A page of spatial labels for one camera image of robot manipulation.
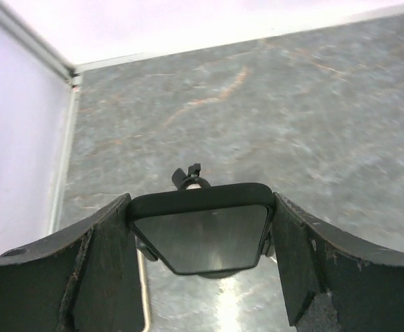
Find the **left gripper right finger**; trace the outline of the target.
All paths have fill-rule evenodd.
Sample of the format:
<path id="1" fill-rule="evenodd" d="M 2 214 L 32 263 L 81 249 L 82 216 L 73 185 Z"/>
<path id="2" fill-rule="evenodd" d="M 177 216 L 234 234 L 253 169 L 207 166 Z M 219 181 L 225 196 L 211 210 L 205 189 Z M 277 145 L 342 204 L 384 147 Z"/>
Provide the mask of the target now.
<path id="1" fill-rule="evenodd" d="M 345 232 L 284 195 L 275 198 L 273 243 L 289 325 L 404 331 L 404 252 Z"/>

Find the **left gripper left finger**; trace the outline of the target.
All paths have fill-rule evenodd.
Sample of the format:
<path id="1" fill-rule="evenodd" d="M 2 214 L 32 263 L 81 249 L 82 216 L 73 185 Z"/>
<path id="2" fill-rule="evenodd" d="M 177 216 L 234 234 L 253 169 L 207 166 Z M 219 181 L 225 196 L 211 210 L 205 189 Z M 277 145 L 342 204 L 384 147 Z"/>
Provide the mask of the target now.
<path id="1" fill-rule="evenodd" d="M 0 256 L 0 331 L 145 328 L 130 200 Z"/>

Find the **black phone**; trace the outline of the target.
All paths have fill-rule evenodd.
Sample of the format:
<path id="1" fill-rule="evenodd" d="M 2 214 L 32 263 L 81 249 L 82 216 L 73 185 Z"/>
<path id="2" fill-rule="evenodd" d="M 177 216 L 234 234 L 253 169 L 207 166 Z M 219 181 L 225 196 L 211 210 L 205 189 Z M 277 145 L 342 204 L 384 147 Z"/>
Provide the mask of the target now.
<path id="1" fill-rule="evenodd" d="M 275 212 L 261 183 L 147 194 L 127 206 L 127 225 L 176 275 L 235 273 L 254 268 Z"/>

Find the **round base phone stand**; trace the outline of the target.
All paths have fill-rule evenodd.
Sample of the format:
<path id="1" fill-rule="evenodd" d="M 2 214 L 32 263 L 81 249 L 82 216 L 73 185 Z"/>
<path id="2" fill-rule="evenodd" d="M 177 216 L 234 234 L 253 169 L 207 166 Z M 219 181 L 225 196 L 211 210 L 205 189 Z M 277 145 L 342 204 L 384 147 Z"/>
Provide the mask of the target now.
<path id="1" fill-rule="evenodd" d="M 195 163 L 188 167 L 187 172 L 178 168 L 172 174 L 172 182 L 177 190 L 189 190 L 210 187 L 207 180 L 200 176 L 201 164 Z"/>

